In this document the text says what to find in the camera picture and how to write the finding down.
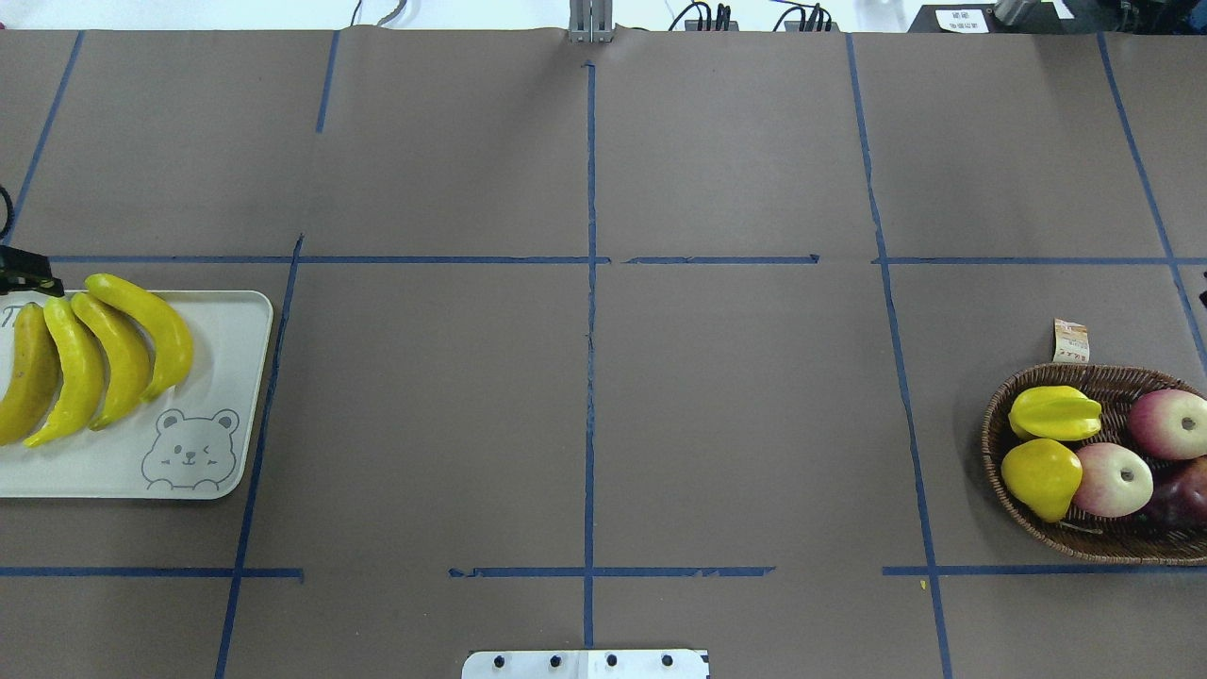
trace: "red apple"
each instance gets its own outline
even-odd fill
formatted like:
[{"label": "red apple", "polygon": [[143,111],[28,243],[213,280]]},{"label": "red apple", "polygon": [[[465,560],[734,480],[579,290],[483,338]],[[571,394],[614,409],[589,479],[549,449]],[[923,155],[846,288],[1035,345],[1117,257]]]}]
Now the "red apple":
[{"label": "red apple", "polygon": [[1141,516],[1165,528],[1207,526],[1207,458],[1195,458],[1159,470],[1153,499]]},{"label": "red apple", "polygon": [[1077,452],[1081,485],[1073,504],[1081,511],[1114,519],[1129,515],[1153,497],[1153,473],[1139,456],[1114,444],[1091,444]]},{"label": "red apple", "polygon": [[1207,455],[1207,402],[1180,390],[1149,392],[1132,405],[1127,429],[1154,458],[1197,458]]}]

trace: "cartoon bear face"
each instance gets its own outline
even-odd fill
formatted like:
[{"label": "cartoon bear face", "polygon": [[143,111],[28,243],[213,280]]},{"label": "cartoon bear face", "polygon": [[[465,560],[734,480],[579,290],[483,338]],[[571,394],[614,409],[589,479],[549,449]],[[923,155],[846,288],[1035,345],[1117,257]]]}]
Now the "cartoon bear face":
[{"label": "cartoon bear face", "polygon": [[167,482],[173,488],[209,487],[234,474],[238,460],[234,453],[234,431],[239,416],[222,410],[214,417],[185,417],[173,409],[156,421],[154,444],[142,458],[142,476],[147,488]]}]

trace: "white tray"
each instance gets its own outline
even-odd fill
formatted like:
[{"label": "white tray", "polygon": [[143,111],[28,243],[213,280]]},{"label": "white tray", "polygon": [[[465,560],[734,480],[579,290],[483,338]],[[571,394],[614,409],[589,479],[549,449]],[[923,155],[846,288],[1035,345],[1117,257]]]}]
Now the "white tray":
[{"label": "white tray", "polygon": [[[273,304],[251,289],[157,294],[193,333],[193,370],[185,382],[101,432],[84,429],[33,450],[21,441],[0,446],[0,497],[212,501],[239,485]],[[36,292],[0,297],[0,396],[12,374],[17,310],[45,299]],[[186,468],[176,462],[183,460],[176,446],[186,455],[208,449],[217,462]]]}]

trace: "brown woven basket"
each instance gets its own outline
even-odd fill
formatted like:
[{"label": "brown woven basket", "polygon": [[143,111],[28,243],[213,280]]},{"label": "brown woven basket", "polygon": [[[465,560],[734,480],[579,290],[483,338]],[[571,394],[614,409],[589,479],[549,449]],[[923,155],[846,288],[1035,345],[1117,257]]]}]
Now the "brown woven basket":
[{"label": "brown woven basket", "polygon": [[1150,458],[1136,446],[1126,427],[1132,404],[1141,396],[1158,390],[1182,390],[1202,397],[1180,380],[1142,368],[1045,364],[1016,374],[993,394],[981,426],[985,472],[1005,511],[1037,540],[1072,557],[1098,563],[1207,564],[1207,528],[1166,531],[1135,516],[1103,519],[1075,507],[1069,509],[1062,522],[1046,523],[1010,496],[1002,482],[999,468],[1005,453],[1021,441],[1010,431],[1007,416],[1015,397],[1024,391],[1051,385],[1077,387],[1102,404],[1102,432],[1092,439],[1071,443],[1071,447],[1077,450],[1098,441],[1119,444],[1143,457],[1154,470],[1171,463]]}]

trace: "yellow banana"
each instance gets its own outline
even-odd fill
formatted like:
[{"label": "yellow banana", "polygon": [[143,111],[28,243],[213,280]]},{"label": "yellow banana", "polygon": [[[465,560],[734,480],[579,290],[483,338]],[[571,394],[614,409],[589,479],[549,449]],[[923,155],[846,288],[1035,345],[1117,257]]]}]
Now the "yellow banana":
[{"label": "yellow banana", "polygon": [[62,297],[51,297],[46,300],[45,316],[63,367],[63,390],[46,425],[25,439],[30,449],[83,429],[97,412],[105,390],[100,350],[88,328],[71,312],[71,304]]},{"label": "yellow banana", "polygon": [[139,405],[139,397],[151,382],[151,353],[134,323],[105,302],[87,292],[71,297],[76,317],[100,339],[109,361],[109,388],[105,403],[88,429],[98,431],[122,420]]},{"label": "yellow banana", "polygon": [[126,311],[146,328],[154,345],[151,384],[142,392],[144,402],[153,402],[168,388],[182,382],[193,368],[193,335],[185,318],[161,297],[111,273],[94,273],[84,287],[98,299]]},{"label": "yellow banana", "polygon": [[0,445],[21,440],[42,420],[59,386],[59,359],[42,306],[22,306],[13,326],[12,380],[0,402]]}]

